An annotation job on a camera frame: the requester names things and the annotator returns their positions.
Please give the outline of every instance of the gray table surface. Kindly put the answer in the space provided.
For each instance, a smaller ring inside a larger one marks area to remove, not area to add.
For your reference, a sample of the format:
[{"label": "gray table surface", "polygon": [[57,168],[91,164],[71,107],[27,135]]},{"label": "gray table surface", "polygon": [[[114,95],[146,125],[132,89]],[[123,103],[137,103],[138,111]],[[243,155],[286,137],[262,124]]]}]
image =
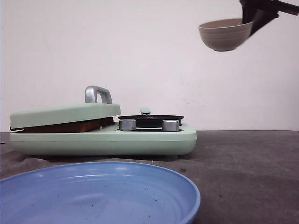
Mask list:
[{"label": "gray table surface", "polygon": [[76,162],[149,163],[198,186],[194,224],[299,223],[299,132],[198,131],[197,137],[195,149],[183,156],[32,157],[14,151],[9,133],[1,133],[1,178]]}]

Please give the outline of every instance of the white wall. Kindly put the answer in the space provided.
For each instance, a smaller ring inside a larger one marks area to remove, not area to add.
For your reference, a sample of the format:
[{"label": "white wall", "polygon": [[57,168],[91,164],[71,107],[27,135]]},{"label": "white wall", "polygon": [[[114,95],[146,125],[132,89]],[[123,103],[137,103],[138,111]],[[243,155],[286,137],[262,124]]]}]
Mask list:
[{"label": "white wall", "polygon": [[238,0],[2,0],[1,131],[11,112],[83,102],[88,85],[123,115],[299,130],[299,18],[280,13],[234,51],[203,44],[199,24],[241,15]]}]

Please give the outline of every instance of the silver knob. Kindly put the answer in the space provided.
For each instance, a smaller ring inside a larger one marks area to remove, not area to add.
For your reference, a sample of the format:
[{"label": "silver knob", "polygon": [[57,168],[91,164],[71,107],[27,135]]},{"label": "silver knob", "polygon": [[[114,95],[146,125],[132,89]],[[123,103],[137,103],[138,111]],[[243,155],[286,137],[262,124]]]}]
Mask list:
[{"label": "silver knob", "polygon": [[165,132],[177,132],[179,131],[179,121],[178,120],[163,120],[162,130]]},{"label": "silver knob", "polygon": [[121,131],[135,131],[136,130],[136,120],[134,120],[134,119],[120,120],[119,129]]}]

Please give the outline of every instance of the frying pan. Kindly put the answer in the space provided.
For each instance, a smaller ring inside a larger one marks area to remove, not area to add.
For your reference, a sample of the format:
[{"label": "frying pan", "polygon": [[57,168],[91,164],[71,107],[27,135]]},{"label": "frying pan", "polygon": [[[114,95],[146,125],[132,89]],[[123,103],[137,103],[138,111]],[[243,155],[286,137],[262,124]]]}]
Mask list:
[{"label": "frying pan", "polygon": [[119,116],[119,119],[135,119],[136,127],[162,127],[163,120],[178,120],[181,125],[183,116],[178,115],[129,115]]}]

